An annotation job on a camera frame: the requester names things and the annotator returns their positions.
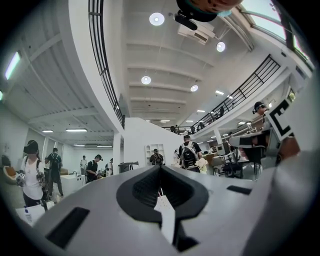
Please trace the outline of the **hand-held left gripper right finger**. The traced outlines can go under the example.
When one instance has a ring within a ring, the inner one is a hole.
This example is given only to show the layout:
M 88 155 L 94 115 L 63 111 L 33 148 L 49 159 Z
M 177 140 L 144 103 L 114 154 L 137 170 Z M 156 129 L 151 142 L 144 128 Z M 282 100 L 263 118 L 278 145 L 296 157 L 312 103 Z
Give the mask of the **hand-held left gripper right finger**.
M 243 256 L 254 229 L 256 181 L 161 167 L 167 197 L 182 197 L 175 209 L 175 245 L 160 245 L 164 256 Z

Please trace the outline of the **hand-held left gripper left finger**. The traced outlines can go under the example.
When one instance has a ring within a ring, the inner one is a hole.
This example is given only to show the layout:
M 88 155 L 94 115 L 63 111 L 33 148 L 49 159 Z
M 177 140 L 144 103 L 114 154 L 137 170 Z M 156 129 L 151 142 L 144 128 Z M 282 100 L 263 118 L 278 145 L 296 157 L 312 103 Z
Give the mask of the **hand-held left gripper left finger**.
M 34 225 L 39 245 L 59 256 L 173 256 L 153 217 L 133 186 L 155 171 L 143 167 L 85 185 L 49 209 Z

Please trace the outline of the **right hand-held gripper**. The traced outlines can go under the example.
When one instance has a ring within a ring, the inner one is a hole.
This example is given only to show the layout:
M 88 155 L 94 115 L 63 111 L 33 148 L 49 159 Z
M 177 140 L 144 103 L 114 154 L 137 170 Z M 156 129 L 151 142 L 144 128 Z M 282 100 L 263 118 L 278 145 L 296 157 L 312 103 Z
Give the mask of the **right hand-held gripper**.
M 320 73 L 290 102 L 284 98 L 266 114 L 270 131 L 258 131 L 229 139 L 238 148 L 266 147 L 267 158 L 282 160 L 304 152 L 320 153 Z

